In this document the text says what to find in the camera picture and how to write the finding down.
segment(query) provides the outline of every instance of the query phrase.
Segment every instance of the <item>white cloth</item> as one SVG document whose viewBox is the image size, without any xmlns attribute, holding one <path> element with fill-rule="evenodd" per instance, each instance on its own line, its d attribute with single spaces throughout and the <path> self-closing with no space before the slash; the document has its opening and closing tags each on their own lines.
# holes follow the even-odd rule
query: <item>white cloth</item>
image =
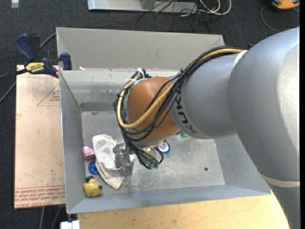
<svg viewBox="0 0 305 229">
<path fill-rule="evenodd" d="M 111 187 L 118 190 L 122 185 L 124 176 L 120 174 L 121 168 L 116 168 L 113 148 L 116 142 L 111 136 L 106 134 L 95 135 L 92 138 L 93 149 L 95 152 L 95 166 L 102 179 Z"/>
</svg>

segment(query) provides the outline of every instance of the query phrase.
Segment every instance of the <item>pink object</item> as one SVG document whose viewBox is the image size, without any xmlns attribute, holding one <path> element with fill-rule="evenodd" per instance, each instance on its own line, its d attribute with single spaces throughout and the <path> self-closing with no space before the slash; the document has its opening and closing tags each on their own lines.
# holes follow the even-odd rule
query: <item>pink object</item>
<svg viewBox="0 0 305 229">
<path fill-rule="evenodd" d="M 82 149 L 82 154 L 84 156 L 84 159 L 91 159 L 95 157 L 94 150 L 92 148 L 89 148 L 88 146 L 85 146 Z"/>
</svg>

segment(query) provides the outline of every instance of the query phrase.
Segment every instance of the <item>gray robot arm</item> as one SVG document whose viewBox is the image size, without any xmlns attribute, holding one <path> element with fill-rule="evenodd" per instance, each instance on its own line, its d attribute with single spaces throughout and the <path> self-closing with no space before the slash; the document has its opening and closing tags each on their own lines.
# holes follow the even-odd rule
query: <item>gray robot arm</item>
<svg viewBox="0 0 305 229">
<path fill-rule="evenodd" d="M 300 228 L 299 31 L 206 62 L 171 109 L 175 123 L 193 137 L 238 134 L 291 228 Z"/>
</svg>

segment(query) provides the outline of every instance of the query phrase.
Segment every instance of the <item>cardboard box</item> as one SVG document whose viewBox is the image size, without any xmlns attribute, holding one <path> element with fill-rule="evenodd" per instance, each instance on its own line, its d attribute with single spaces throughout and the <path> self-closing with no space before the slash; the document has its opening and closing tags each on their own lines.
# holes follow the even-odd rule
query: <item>cardboard box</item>
<svg viewBox="0 0 305 229">
<path fill-rule="evenodd" d="M 64 203 L 59 79 L 25 73 L 16 84 L 14 207 Z"/>
</svg>

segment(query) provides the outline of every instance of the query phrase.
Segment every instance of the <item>yellow cable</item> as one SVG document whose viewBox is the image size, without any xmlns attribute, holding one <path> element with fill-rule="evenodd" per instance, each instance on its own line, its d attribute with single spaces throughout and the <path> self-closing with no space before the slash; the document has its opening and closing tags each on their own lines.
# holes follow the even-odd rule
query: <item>yellow cable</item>
<svg viewBox="0 0 305 229">
<path fill-rule="evenodd" d="M 243 50 L 240 50 L 240 49 L 231 49 L 231 48 L 227 48 L 227 49 L 219 49 L 219 50 L 216 50 L 214 52 L 211 52 L 211 53 L 208 53 L 207 55 L 203 56 L 199 61 L 203 61 L 204 59 L 208 58 L 208 57 L 211 57 L 211 56 L 214 56 L 214 55 L 217 55 L 217 54 L 221 54 L 221 53 L 240 53 L 242 52 Z M 173 84 L 166 89 L 166 91 L 164 91 L 160 97 L 158 99 L 155 100 L 155 102 L 153 102 L 153 104 L 150 106 L 150 108 L 135 122 L 133 122 L 132 124 L 125 124 L 122 120 L 122 117 L 121 117 L 121 105 L 122 105 L 122 101 L 123 101 L 123 96 L 125 94 L 125 91 L 127 90 L 127 88 L 129 88 L 132 84 L 134 83 L 134 81 L 131 81 L 129 82 L 123 89 L 123 91 L 121 92 L 120 94 L 120 97 L 119 97 L 119 101 L 118 101 L 118 107 L 117 107 L 117 117 L 118 117 L 118 122 L 120 124 L 121 127 L 125 128 L 125 129 L 131 129 L 137 125 L 139 125 L 140 123 L 143 122 L 143 120 L 145 120 L 145 118 L 153 111 L 153 109 L 161 102 L 161 100 L 170 92 L 170 90 L 172 89 L 173 87 Z"/>
</svg>

